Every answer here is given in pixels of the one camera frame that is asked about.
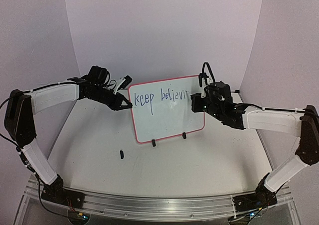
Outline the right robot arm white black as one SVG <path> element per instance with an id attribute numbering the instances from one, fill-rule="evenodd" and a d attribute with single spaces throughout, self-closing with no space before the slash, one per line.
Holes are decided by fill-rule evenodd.
<path id="1" fill-rule="evenodd" d="M 254 192 L 234 197 L 239 211 L 276 204 L 276 193 L 286 182 L 319 162 L 319 115 L 313 106 L 301 110 L 265 108 L 195 93 L 191 96 L 191 109 L 195 113 L 204 112 L 233 129 L 283 135 L 285 142 L 298 143 L 288 158 L 261 179 Z"/>

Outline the pink framed whiteboard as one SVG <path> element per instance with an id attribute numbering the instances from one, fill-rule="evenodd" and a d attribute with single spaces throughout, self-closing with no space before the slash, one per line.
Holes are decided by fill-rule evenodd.
<path id="1" fill-rule="evenodd" d="M 191 110 L 191 95 L 201 92 L 198 77 L 186 76 L 131 85 L 131 115 L 137 143 L 178 137 L 205 127 L 205 115 Z"/>

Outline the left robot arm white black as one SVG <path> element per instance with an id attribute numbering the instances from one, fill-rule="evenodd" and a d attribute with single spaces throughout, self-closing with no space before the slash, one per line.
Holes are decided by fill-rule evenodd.
<path id="1" fill-rule="evenodd" d="M 63 179 L 38 145 L 34 116 L 47 108 L 85 98 L 113 111 L 131 109 L 132 103 L 119 91 L 125 89 L 132 78 L 127 75 L 114 83 L 110 83 L 109 78 L 107 69 L 93 65 L 82 77 L 28 91 L 15 89 L 3 102 L 7 106 L 4 116 L 4 127 L 10 135 L 7 140 L 15 145 L 21 161 L 37 178 L 38 184 L 43 185 L 39 195 L 41 201 L 69 206 L 73 210 L 82 208 L 85 195 L 64 187 Z"/>

